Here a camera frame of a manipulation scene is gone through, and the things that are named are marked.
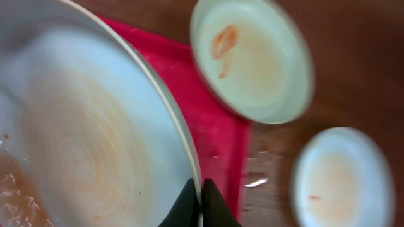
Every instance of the red tray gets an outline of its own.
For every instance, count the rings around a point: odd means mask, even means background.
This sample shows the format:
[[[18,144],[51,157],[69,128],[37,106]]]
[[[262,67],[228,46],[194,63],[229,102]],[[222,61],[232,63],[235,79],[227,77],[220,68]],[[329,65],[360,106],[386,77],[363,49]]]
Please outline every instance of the red tray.
[[[159,73],[191,131],[202,178],[211,178],[233,215],[241,212],[250,123],[224,109],[198,76],[190,46],[102,18]]]

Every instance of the orange sauce stain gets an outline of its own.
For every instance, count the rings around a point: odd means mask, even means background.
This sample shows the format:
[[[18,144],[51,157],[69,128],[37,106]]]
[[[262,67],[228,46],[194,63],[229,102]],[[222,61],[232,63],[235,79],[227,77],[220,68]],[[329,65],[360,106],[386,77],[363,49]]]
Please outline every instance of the orange sauce stain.
[[[53,227],[40,196],[19,162],[8,153],[0,154],[0,212],[12,226]]]
[[[229,51],[237,44],[239,38],[239,29],[235,25],[225,27],[212,42],[212,58],[215,60],[222,59],[223,69],[219,74],[219,78],[226,78],[227,72],[232,63],[232,55]]]
[[[321,199],[321,197],[318,196],[318,195],[310,195],[310,196],[309,196],[309,199],[311,199],[312,201],[318,201],[318,200]]]

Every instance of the wooden table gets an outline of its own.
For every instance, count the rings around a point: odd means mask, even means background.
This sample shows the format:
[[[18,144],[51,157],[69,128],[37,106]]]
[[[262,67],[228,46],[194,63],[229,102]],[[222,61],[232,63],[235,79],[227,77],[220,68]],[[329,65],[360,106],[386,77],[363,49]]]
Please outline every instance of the wooden table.
[[[196,0],[77,0],[94,13],[189,41]],[[290,172],[319,131],[350,126],[384,151],[396,188],[395,226],[404,226],[404,1],[277,0],[307,39],[316,69],[309,110],[283,125],[255,125],[249,169],[270,182],[247,190],[244,226],[295,226]]]

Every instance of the table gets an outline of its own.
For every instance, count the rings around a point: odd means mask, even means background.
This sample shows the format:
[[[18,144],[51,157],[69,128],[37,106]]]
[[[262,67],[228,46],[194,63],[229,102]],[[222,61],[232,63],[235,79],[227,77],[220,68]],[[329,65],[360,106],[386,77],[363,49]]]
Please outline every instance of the table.
[[[189,42],[196,0],[77,0],[94,13]],[[282,125],[254,126],[249,171],[269,177],[248,189],[243,225],[296,226],[288,198],[299,151],[319,131],[356,127],[381,147],[404,226],[404,1],[277,0],[305,36],[316,70],[307,112]]]

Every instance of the concentric ring pattern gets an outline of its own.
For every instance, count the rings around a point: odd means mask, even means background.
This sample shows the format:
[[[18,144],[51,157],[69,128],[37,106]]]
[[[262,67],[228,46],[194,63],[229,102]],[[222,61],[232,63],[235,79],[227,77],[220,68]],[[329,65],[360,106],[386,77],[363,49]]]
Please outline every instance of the concentric ring pattern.
[[[22,138],[82,226],[144,226],[153,193],[145,145],[104,85],[79,74],[30,84]]]

